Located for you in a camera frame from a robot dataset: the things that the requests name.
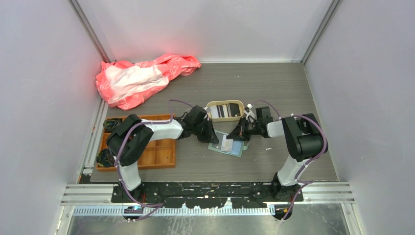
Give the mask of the orange compartment organizer box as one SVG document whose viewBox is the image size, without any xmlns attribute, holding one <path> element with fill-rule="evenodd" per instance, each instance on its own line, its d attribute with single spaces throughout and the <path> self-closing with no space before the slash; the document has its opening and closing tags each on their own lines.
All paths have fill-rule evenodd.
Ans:
<svg viewBox="0 0 415 235">
<path fill-rule="evenodd" d="M 147 120 L 167 120 L 170 118 L 170 114 L 161 114 L 161 115 L 143 115 L 139 116 Z M 105 121 L 111 119 L 118 119 L 124 121 L 127 116 L 123 117 L 107 117 Z M 101 150 L 106 149 L 106 140 L 109 137 L 110 132 L 105 130 L 103 131 L 102 138 L 100 141 L 100 147 L 98 153 Z M 95 169 L 100 172 L 115 172 L 116 168 L 112 166 L 104 166 L 102 163 L 98 163 L 98 156 L 95 158 Z M 175 168 L 176 167 L 176 141 L 172 139 L 164 139 L 151 141 L 148 143 L 144 152 L 138 160 L 138 169 L 147 170 L 147 169 L 161 169 L 161 168 Z"/>
</svg>

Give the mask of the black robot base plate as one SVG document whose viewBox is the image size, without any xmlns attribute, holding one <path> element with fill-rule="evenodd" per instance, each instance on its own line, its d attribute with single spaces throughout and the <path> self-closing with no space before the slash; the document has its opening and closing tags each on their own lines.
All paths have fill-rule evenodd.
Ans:
<svg viewBox="0 0 415 235">
<path fill-rule="evenodd" d="M 299 186 L 278 187 L 271 182 L 144 182 L 131 195 L 141 203 L 165 208 L 264 208 L 267 203 L 302 202 Z"/>
</svg>

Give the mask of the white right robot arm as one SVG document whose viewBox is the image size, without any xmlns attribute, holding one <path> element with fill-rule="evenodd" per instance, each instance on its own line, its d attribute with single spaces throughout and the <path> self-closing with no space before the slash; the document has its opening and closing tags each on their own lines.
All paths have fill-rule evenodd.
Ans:
<svg viewBox="0 0 415 235">
<path fill-rule="evenodd" d="M 297 194 L 303 172 L 328 150 L 327 139 L 313 114 L 291 115 L 275 120 L 268 106 L 256 108 L 254 112 L 246 107 L 227 139 L 249 141 L 252 135 L 285 138 L 289 155 L 274 175 L 268 190 L 269 195 L 278 201 L 288 200 Z"/>
</svg>

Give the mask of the green leather card holder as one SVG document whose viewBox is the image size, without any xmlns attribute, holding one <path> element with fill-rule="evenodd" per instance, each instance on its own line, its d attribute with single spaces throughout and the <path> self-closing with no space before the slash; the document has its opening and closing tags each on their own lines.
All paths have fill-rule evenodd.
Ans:
<svg viewBox="0 0 415 235">
<path fill-rule="evenodd" d="M 248 143 L 245 141 L 227 139 L 228 133 L 215 131 L 219 143 L 210 143 L 208 149 L 241 158 L 243 151 L 248 149 Z"/>
</svg>

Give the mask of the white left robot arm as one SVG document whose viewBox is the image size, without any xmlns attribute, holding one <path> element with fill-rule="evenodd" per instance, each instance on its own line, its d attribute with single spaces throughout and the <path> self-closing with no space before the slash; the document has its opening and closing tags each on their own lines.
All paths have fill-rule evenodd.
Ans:
<svg viewBox="0 0 415 235">
<path fill-rule="evenodd" d="M 219 143 L 207 111 L 198 105 L 182 117 L 171 115 L 167 120 L 141 119 L 132 114 L 117 126 L 106 139 L 106 145 L 114 157 L 125 198 L 137 202 L 143 195 L 138 160 L 148 143 L 181 140 L 192 135 L 202 143 Z"/>
</svg>

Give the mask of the beige oval card tray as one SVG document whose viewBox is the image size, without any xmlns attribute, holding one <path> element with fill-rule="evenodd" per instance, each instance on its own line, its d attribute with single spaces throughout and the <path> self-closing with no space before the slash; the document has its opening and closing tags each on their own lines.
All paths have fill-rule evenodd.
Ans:
<svg viewBox="0 0 415 235">
<path fill-rule="evenodd" d="M 211 101 L 205 109 L 212 122 L 239 121 L 243 116 L 244 104 L 239 100 Z"/>
</svg>

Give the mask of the white blue credit card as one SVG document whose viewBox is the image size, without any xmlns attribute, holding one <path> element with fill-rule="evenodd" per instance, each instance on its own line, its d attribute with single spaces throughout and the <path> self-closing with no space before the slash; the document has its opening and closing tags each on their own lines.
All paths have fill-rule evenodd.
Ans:
<svg viewBox="0 0 415 235">
<path fill-rule="evenodd" d="M 233 139 L 228 139 L 227 135 L 224 135 L 221 142 L 221 151 L 223 152 L 232 152 L 233 148 Z"/>
</svg>

